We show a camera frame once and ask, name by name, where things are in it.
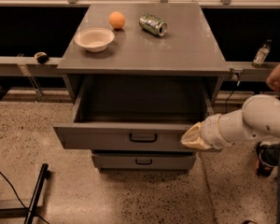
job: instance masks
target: soda can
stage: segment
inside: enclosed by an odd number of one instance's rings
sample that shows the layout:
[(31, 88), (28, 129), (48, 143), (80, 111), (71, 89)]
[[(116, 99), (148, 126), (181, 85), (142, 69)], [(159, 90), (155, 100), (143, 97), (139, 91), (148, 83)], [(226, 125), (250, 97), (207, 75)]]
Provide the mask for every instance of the soda can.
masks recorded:
[(154, 15), (143, 14), (139, 25), (154, 35), (163, 36), (167, 32), (167, 23)]

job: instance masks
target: bowl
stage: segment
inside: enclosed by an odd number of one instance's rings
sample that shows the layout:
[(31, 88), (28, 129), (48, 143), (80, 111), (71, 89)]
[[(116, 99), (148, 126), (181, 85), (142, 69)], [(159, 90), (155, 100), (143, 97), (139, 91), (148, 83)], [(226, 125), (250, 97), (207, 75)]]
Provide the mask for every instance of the bowl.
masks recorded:
[(76, 44), (90, 52), (103, 51), (113, 40), (113, 32), (105, 28), (85, 29), (75, 36)]

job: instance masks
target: black metal stand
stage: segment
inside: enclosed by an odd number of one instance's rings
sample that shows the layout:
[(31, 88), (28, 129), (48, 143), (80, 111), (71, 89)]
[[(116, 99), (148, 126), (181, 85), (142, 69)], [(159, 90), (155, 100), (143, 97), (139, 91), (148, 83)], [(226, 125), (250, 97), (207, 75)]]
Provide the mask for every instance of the black metal stand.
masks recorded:
[(33, 222), (44, 181), (45, 179), (49, 179), (50, 172), (48, 168), (48, 164), (42, 164), (40, 174), (35, 185), (34, 195), (30, 201), (29, 208), (19, 206), (19, 202), (17, 204), (14, 204), (14, 202), (12, 203), (9, 201), (0, 201), (0, 218), (26, 217), (24, 224), (31, 224)]

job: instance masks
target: drawer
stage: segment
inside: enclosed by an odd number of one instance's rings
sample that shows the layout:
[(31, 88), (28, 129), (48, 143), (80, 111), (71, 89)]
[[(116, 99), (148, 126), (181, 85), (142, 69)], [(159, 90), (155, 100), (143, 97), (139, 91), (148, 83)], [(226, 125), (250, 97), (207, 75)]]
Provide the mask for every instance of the drawer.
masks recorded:
[(107, 169), (180, 170), (188, 172), (195, 163), (195, 153), (94, 153), (94, 166)]
[(202, 77), (92, 75), (54, 129), (64, 148), (187, 152), (181, 135), (210, 114)]

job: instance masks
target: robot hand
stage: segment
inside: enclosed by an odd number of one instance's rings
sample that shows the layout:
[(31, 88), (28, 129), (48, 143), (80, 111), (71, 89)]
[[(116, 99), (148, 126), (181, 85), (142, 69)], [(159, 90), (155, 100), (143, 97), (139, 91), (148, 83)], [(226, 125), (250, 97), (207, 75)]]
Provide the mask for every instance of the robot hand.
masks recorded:
[(196, 123), (181, 138), (184, 146), (221, 149), (235, 141), (258, 142), (280, 138), (280, 100), (259, 94), (248, 98), (242, 109), (216, 114)]

